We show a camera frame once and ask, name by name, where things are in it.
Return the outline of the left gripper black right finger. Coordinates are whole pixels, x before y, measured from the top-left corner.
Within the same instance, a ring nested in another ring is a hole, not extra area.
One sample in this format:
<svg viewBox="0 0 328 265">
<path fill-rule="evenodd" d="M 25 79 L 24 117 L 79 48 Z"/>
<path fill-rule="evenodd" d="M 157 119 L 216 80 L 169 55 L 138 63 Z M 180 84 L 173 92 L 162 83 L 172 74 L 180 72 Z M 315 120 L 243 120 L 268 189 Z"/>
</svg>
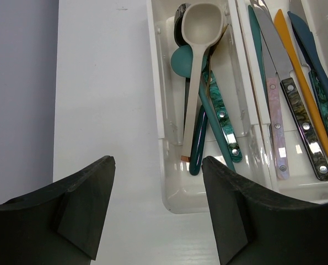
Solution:
<svg viewBox="0 0 328 265">
<path fill-rule="evenodd" d="M 328 203 L 294 199 L 202 162 L 220 264 L 328 264 Z"/>
</svg>

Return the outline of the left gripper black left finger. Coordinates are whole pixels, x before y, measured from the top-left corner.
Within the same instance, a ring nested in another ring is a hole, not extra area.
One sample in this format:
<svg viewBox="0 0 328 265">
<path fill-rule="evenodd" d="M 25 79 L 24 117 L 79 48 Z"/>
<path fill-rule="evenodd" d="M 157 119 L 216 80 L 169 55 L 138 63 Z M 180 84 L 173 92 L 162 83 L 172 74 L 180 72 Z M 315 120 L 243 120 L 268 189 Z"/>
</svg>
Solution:
<svg viewBox="0 0 328 265">
<path fill-rule="evenodd" d="M 104 156 L 0 204 L 0 264 L 90 264 L 96 259 L 115 176 Z"/>
</svg>

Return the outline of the steel knife pink handle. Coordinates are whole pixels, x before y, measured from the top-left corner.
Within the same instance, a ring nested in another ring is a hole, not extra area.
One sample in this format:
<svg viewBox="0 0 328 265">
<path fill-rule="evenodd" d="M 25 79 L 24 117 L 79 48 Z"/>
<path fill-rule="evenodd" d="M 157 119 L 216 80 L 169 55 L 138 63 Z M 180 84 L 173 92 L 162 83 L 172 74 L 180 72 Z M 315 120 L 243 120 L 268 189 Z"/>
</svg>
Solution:
<svg viewBox="0 0 328 265">
<path fill-rule="evenodd" d="M 250 25 L 259 63 L 261 79 L 270 116 L 270 134 L 273 148 L 276 175 L 279 179 L 289 178 L 286 141 L 279 96 L 279 81 L 267 45 L 262 36 L 254 7 L 249 6 Z"/>
</svg>

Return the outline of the silver spoon green handle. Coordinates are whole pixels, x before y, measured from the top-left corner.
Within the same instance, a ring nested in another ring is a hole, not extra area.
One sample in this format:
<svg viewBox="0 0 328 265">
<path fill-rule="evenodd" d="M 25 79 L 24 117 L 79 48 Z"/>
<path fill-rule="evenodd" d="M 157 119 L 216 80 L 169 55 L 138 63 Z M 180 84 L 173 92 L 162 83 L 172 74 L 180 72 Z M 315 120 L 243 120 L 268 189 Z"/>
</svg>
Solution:
<svg viewBox="0 0 328 265">
<path fill-rule="evenodd" d="M 183 3 L 181 4 L 176 13 L 175 13 L 175 18 L 177 18 L 180 15 L 184 16 L 184 13 L 186 12 L 187 8 L 190 6 L 189 3 Z M 174 54 L 172 55 L 172 59 L 177 60 L 178 52 L 183 52 L 183 53 L 188 53 L 189 45 L 188 43 L 184 46 L 179 47 Z M 226 148 L 228 150 L 227 155 L 229 156 L 229 161 L 231 162 L 241 162 L 243 159 L 243 156 L 241 154 L 241 149 L 239 144 L 237 143 L 236 137 L 235 137 L 235 132 L 233 129 L 233 126 L 231 124 L 231 121 L 229 119 L 229 115 L 227 112 L 227 109 L 225 107 L 225 104 L 223 102 L 221 92 L 219 90 L 219 87 L 216 83 L 212 84 L 212 94 L 211 96 L 206 97 L 207 99 L 210 99 L 212 102 L 212 105 L 214 107 L 214 111 L 216 113 L 216 126 L 212 127 L 213 132 L 218 131 L 217 127 L 219 126 L 221 128 L 221 133 L 224 135 L 224 143 L 226 144 Z"/>
</svg>

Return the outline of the steel knife green handle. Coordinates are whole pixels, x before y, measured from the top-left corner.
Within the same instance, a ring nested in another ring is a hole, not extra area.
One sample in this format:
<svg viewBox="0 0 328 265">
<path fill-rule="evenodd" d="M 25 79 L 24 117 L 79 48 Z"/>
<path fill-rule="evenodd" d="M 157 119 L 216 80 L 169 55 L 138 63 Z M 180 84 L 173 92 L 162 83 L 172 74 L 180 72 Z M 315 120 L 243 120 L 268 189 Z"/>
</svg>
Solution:
<svg viewBox="0 0 328 265">
<path fill-rule="evenodd" d="M 307 22 L 307 18 L 305 15 L 302 1 L 290 1 L 289 2 L 289 11 L 291 11 L 292 13 L 301 17 L 308 26 L 308 22 Z M 298 53 L 299 53 L 299 57 L 301 59 L 301 64 L 307 64 L 310 68 L 309 79 L 310 79 L 311 86 L 312 86 L 312 89 L 314 92 L 318 110 L 321 115 L 322 122 L 325 125 L 325 129 L 326 129 L 327 136 L 328 136 L 328 100 L 326 98 L 323 86 L 319 81 L 318 74 L 316 73 L 314 66 L 311 64 L 311 61 L 308 58 L 308 55 L 307 55 L 306 51 L 304 50 L 304 47 L 303 47 L 300 39 L 298 38 L 297 33 L 294 28 L 293 28 L 293 32 L 294 32 L 296 41 L 298 43 Z"/>
</svg>

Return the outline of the gold spoon teal handle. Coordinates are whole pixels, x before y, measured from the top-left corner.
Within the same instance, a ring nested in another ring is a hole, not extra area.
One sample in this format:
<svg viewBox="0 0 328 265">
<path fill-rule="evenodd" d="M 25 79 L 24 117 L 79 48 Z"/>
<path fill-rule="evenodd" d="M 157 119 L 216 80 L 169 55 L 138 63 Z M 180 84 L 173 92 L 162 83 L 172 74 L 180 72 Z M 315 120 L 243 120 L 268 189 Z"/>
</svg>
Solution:
<svg viewBox="0 0 328 265">
<path fill-rule="evenodd" d="M 219 44 L 220 40 L 213 45 L 208 53 L 207 66 L 203 70 L 202 77 L 204 78 L 206 85 L 206 97 L 211 96 L 212 94 L 212 84 L 216 83 L 215 77 L 213 76 L 211 70 L 211 57 L 216 49 L 216 46 Z M 198 175 L 200 172 L 200 167 L 202 163 L 203 149 L 205 144 L 206 130 L 207 130 L 208 117 L 204 105 L 200 107 L 198 113 L 197 124 L 193 136 L 193 147 L 191 152 L 191 160 L 189 165 L 189 173 L 192 176 Z"/>
</svg>

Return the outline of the blue plastic knife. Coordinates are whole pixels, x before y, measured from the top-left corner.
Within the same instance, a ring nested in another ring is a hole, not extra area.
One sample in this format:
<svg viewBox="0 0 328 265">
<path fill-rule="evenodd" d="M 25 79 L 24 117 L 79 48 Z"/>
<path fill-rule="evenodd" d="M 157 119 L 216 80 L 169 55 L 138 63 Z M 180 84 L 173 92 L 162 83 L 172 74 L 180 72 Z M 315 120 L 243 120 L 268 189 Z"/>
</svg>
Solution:
<svg viewBox="0 0 328 265">
<path fill-rule="evenodd" d="M 326 98 L 328 100 L 328 77 L 320 62 L 313 34 L 306 22 L 301 17 L 291 11 L 288 11 L 287 13 L 291 20 L 291 24 L 295 29 L 297 36 L 308 55 L 308 58 L 311 61 L 311 64 L 314 66 L 314 69 L 318 74 L 319 81 L 323 86 Z"/>
</svg>

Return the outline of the beige plastic spoon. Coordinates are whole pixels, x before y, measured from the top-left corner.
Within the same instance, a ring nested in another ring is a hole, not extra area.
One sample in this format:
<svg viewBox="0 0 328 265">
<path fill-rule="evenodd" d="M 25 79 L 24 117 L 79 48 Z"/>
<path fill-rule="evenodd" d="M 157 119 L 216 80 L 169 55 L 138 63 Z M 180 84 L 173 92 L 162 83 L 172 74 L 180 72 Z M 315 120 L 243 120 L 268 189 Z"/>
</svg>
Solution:
<svg viewBox="0 0 328 265">
<path fill-rule="evenodd" d="M 182 20 L 182 35 L 193 53 L 181 153 L 181 160 L 184 162 L 189 162 L 191 157 L 203 56 L 220 38 L 223 25 L 223 11 L 218 5 L 209 2 L 190 5 Z"/>
</svg>

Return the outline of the orange plastic knife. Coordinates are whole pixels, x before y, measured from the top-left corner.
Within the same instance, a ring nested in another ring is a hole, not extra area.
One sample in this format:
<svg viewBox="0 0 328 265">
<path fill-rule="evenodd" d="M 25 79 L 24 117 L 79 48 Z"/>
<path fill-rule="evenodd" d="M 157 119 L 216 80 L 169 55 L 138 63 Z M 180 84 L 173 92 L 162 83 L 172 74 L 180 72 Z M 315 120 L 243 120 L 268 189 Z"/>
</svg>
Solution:
<svg viewBox="0 0 328 265">
<path fill-rule="evenodd" d="M 284 48 L 286 49 L 287 54 L 291 60 L 293 70 L 295 72 L 295 75 L 296 75 L 298 84 L 300 86 L 305 103 L 307 105 L 307 109 L 311 116 L 311 120 L 313 122 L 314 128 L 315 128 L 316 133 L 319 137 L 319 140 L 321 141 L 321 144 L 325 150 L 325 153 L 328 157 L 327 133 L 326 133 L 325 127 L 323 125 L 322 118 L 319 114 L 318 108 L 316 106 L 315 100 L 313 98 L 313 95 L 310 91 L 308 82 L 304 76 L 304 72 L 301 68 L 295 48 L 293 46 L 291 35 L 290 35 L 288 25 L 286 23 L 286 19 L 284 17 L 282 9 L 279 9 L 277 11 L 273 22 L 277 29 L 277 32 L 279 33 L 281 40 L 282 40 Z"/>
</svg>

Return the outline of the black spoon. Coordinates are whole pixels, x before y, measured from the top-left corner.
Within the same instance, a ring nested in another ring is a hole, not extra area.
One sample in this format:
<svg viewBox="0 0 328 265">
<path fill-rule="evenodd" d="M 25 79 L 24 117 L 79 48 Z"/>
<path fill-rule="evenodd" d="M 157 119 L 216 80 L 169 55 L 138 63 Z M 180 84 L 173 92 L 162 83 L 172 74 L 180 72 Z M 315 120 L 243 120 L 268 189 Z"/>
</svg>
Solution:
<svg viewBox="0 0 328 265">
<path fill-rule="evenodd" d="M 174 20 L 174 39 L 178 47 L 184 46 L 187 42 L 184 40 L 182 36 L 182 19 L 183 15 L 178 16 Z M 185 78 L 185 95 L 184 95 L 184 124 L 186 121 L 186 112 L 187 112 L 187 104 L 188 104 L 188 96 L 189 96 L 189 85 L 190 79 Z"/>
</svg>

